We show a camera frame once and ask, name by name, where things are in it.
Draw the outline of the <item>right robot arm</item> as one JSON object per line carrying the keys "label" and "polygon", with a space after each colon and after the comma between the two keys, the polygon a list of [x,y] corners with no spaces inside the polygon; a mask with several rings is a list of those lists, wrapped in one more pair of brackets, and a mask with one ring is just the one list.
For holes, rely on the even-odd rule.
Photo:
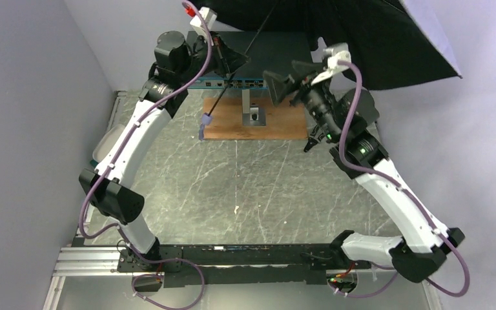
{"label": "right robot arm", "polygon": [[367,129],[379,114],[359,69],[345,61],[341,66],[353,71],[356,86],[339,99],[329,88],[331,74],[320,64],[294,61],[293,74],[266,70],[263,78],[274,104],[289,99],[305,107],[332,144],[329,152],[336,165],[376,199],[400,231],[386,238],[346,230],[330,245],[332,260],[390,266],[405,279],[422,282],[457,253],[464,234],[437,220],[400,177],[387,150]]}

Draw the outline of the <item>purple folding umbrella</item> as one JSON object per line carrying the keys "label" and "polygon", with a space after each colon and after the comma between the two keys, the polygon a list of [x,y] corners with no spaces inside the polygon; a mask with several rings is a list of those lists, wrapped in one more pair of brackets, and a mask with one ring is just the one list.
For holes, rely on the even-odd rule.
{"label": "purple folding umbrella", "polygon": [[196,1],[238,30],[303,33],[311,50],[345,43],[368,90],[461,77],[427,1]]}

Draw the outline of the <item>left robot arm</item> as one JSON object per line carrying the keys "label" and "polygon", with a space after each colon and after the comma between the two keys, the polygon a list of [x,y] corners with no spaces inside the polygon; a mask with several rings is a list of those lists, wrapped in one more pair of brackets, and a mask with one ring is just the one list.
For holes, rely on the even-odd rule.
{"label": "left robot arm", "polygon": [[102,233],[87,234],[83,229],[87,209],[93,206],[112,218],[103,230],[117,228],[130,254],[146,269],[162,258],[160,241],[142,215],[145,199],[131,189],[141,161],[176,115],[189,86],[211,72],[227,79],[249,62],[246,53],[227,46],[217,32],[198,35],[192,44],[181,32],[165,32],[157,39],[154,57],[127,126],[97,167],[79,175],[86,194],[79,214],[81,235],[91,239]]}

